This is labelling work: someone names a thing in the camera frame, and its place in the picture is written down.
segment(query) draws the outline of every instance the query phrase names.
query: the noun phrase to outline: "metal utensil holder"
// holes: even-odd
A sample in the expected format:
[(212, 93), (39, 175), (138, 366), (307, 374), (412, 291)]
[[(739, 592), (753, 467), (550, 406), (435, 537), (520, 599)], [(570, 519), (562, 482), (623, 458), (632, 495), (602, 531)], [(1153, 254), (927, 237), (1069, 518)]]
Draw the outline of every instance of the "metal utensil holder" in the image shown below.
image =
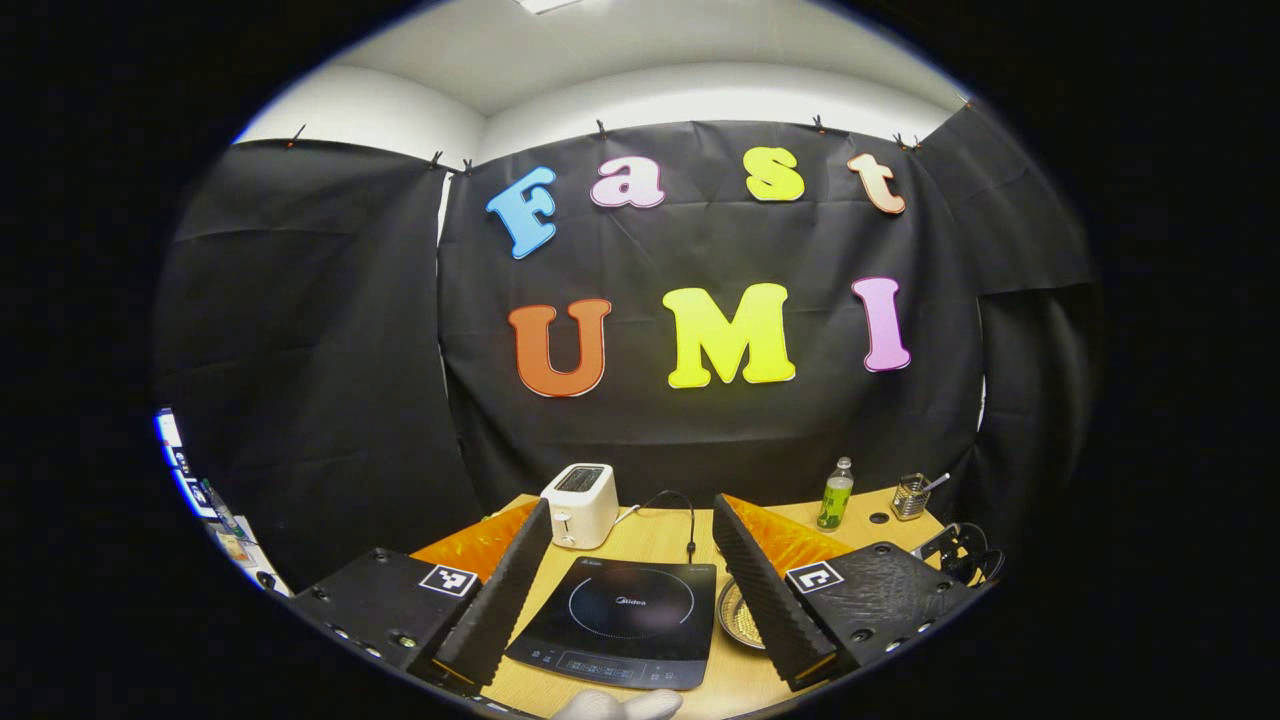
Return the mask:
[(893, 493), (891, 503), (893, 515), (897, 515), (899, 520), (915, 520), (924, 515), (924, 505), (929, 501), (929, 493), (920, 492), (920, 489), (927, 484), (929, 484), (929, 479), (919, 473), (904, 475), (899, 480), (897, 492)]

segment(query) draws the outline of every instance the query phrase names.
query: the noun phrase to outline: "pink letter i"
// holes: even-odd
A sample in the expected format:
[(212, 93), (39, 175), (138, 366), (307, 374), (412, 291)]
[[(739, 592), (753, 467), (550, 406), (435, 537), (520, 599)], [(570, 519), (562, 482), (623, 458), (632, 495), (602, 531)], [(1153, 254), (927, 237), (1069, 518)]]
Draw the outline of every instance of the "pink letter i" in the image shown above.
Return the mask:
[(911, 354), (902, 347), (897, 328), (897, 309), (893, 306), (897, 283), (890, 278), (863, 278), (852, 287), (867, 309), (867, 331), (872, 340), (872, 351), (863, 360), (863, 366), (872, 373), (906, 368)]

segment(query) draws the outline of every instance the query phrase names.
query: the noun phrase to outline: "black curtain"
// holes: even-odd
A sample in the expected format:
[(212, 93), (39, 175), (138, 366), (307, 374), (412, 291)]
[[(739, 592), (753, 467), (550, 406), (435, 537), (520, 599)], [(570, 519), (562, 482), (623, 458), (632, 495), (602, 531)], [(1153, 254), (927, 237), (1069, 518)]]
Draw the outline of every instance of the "black curtain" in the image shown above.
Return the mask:
[[(797, 201), (749, 193), (742, 155), (756, 146), (795, 155), (805, 181)], [(902, 214), (868, 200), (846, 167), (861, 152), (891, 168)], [(626, 155), (662, 168), (660, 205), (591, 202), (599, 165)], [(516, 260), (511, 234), (485, 206), (538, 167), (557, 176), (545, 186), (556, 209), (543, 219), (557, 229)], [(931, 509), (1005, 538), (1038, 496), (1030, 488), (1060, 487), (1070, 473), (1097, 384), (1093, 269), (1068, 204), (979, 108), (960, 110), (919, 147), (785, 123), (673, 123), (529, 149), (452, 182), (442, 345), (463, 456), (490, 502), (536, 493), (575, 461), (612, 464), (623, 503), (664, 488), (700, 505), (717, 492), (799, 502), (818, 498), (836, 459), (851, 455), (855, 491), (952, 471)], [(850, 284), (874, 275), (900, 286), (911, 352), (901, 370), (863, 368), (867, 318)], [(713, 375), (703, 388), (668, 387), (676, 338), (663, 295), (705, 288), (732, 319), (742, 291), (762, 282), (788, 291), (795, 379), (749, 384), (740, 372), (730, 384)], [(600, 383), (572, 398), (530, 392), (516, 372), (508, 313), (556, 307), (550, 360), (568, 372), (579, 357), (567, 305), (595, 297), (613, 305)], [(1011, 425), (1011, 409), (1027, 421)], [(1000, 451), (1010, 443), (1018, 450)]]
[(296, 588), (481, 514), (435, 340), (443, 176), (370, 147), (236, 145), (169, 249), (156, 397)]

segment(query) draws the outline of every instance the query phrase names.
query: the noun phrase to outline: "gold tray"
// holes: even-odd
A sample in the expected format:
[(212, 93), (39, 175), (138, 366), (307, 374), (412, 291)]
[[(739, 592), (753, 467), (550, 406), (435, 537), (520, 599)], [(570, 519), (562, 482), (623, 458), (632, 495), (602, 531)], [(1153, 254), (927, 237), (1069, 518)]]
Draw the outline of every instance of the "gold tray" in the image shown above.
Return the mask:
[(724, 632), (735, 641), (748, 647), (764, 650), (764, 641), (760, 639), (760, 632), (755, 628), (751, 611), (748, 610), (746, 601), (742, 600), (742, 591), (739, 589), (733, 578), (730, 578), (724, 589), (721, 591), (719, 600), (716, 602), (716, 618), (719, 620), (721, 628), (724, 628)]

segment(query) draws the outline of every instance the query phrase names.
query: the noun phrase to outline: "ceiling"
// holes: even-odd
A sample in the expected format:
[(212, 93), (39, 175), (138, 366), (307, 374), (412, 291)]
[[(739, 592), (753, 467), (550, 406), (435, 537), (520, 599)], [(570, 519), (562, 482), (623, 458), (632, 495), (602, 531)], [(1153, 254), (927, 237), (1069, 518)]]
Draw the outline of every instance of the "ceiling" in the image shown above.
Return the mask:
[(947, 110), (955, 86), (895, 42), (809, 0), (447, 0), (332, 63), (399, 76), (493, 115), (552, 90), (684, 63), (776, 63), (852, 76)]

